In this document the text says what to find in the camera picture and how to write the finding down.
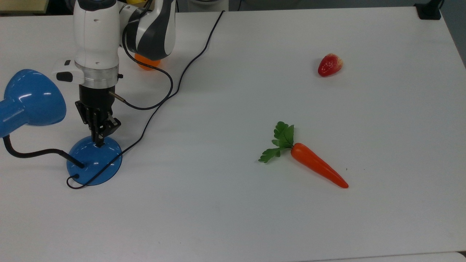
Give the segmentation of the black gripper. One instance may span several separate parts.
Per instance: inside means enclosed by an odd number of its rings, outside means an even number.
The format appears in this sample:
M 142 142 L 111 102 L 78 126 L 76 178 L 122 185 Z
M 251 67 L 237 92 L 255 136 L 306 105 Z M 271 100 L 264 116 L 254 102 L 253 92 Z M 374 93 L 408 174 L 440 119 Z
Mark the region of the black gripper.
M 115 98 L 110 92 L 115 92 L 115 86 L 88 88 L 79 85 L 79 101 L 75 102 L 81 120 L 89 127 L 92 141 L 98 143 L 98 147 L 102 147 L 104 139 L 121 126 L 121 122 L 112 116 Z

